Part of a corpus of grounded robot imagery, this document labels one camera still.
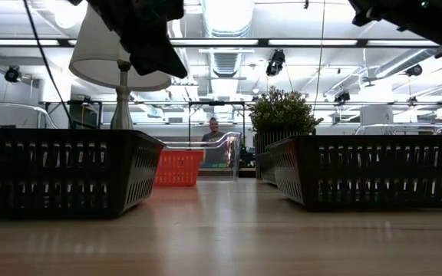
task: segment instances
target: black wire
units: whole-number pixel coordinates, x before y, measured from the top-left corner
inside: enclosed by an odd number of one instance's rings
[[[58,92],[59,100],[61,100],[60,104],[62,104],[64,111],[66,111],[66,116],[68,116],[69,126],[70,126],[70,128],[73,128],[73,123],[72,123],[71,115],[69,114],[68,107],[66,106],[66,103],[62,99],[61,92],[59,92],[59,88],[58,88],[57,84],[55,83],[54,76],[52,75],[51,67],[49,66],[47,58],[45,57],[44,48],[42,47],[42,44],[40,43],[40,39],[38,39],[37,28],[35,27],[34,19],[31,16],[30,7],[28,6],[28,1],[23,0],[23,2],[25,3],[25,10],[27,11],[27,16],[28,16],[28,20],[30,21],[31,30],[33,31],[35,40],[37,41],[38,50],[40,50],[40,54],[42,56],[42,59],[44,60],[45,69],[47,69],[47,73],[49,74],[49,77],[51,78],[52,84],[54,85],[56,92]]]

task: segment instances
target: potted plant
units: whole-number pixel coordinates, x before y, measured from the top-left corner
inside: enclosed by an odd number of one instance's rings
[[[266,153],[266,147],[293,135],[309,135],[323,121],[312,115],[312,106],[297,91],[286,92],[270,87],[249,110],[253,131],[256,131],[256,155]],[[259,163],[257,178],[260,179]]]

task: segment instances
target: ceiling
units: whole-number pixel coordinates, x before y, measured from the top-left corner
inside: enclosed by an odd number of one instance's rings
[[[236,3],[233,0],[227,0],[226,3],[228,2]],[[30,3],[41,38],[78,37],[79,18],[83,16],[82,7],[73,8],[71,11],[60,8],[62,0],[33,0]],[[310,1],[309,9],[304,9],[303,3],[304,1],[296,0],[255,0],[246,37],[309,39],[322,38],[323,35],[323,38],[327,39],[421,39],[410,32],[396,31],[395,26],[386,21],[374,22],[363,28],[355,27],[351,23],[354,10],[345,0],[325,1],[325,9],[322,0]],[[186,15],[180,21],[181,35],[184,38],[208,37],[200,0],[186,0],[185,5]],[[72,17],[78,18],[78,22],[63,22],[63,13],[70,12]],[[227,12],[222,19],[237,20],[236,13]],[[0,38],[33,38],[22,1],[0,0]],[[307,93],[309,101],[332,102],[333,94],[341,89],[338,84],[351,78],[350,84],[357,88],[349,88],[351,101],[406,101],[415,95],[419,101],[442,100],[442,89],[431,92],[431,89],[442,85],[442,59],[430,57],[420,62],[424,72],[419,77],[407,77],[400,72],[383,80],[373,81],[372,87],[368,87],[368,83],[359,77],[363,72],[368,72],[363,68],[379,68],[402,54],[409,53],[410,49],[406,48],[282,48],[286,58],[285,69],[276,77],[267,77],[265,74],[268,59],[274,48],[245,48],[247,53],[241,55],[241,65],[234,77],[235,87],[227,88],[231,86],[229,82],[221,84],[221,87],[229,89],[227,92],[215,89],[212,81],[215,76],[209,62],[210,54],[200,53],[208,51],[209,46],[180,50],[185,52],[191,77],[199,85],[197,95],[200,99],[215,99],[218,93],[225,93],[223,96],[229,97],[230,100],[251,100],[255,96],[254,91],[261,94],[274,85],[284,90]],[[72,48],[46,48],[45,52],[51,66],[59,69],[62,74],[70,74],[68,64]],[[0,68],[4,68],[8,60],[21,62],[28,65],[24,73],[46,78],[42,64],[35,62],[40,56],[37,48],[0,48]],[[78,79],[74,79],[74,84],[74,94],[89,94],[96,100],[114,100],[114,91],[111,89],[87,84]],[[164,100],[162,93],[141,95],[146,100]]]

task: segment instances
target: green plant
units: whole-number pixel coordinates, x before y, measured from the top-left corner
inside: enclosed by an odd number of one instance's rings
[[[303,94],[270,87],[257,102],[249,108],[253,131],[302,131],[311,133],[322,118],[315,119],[312,106],[306,103]]]

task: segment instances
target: table lamp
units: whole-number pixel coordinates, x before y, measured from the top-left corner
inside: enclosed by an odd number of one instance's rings
[[[160,71],[140,76],[131,68],[129,57],[120,45],[119,36],[109,31],[95,10],[88,7],[69,70],[92,84],[115,88],[117,107],[111,129],[133,129],[129,112],[131,91],[158,91],[171,85],[170,76]]]

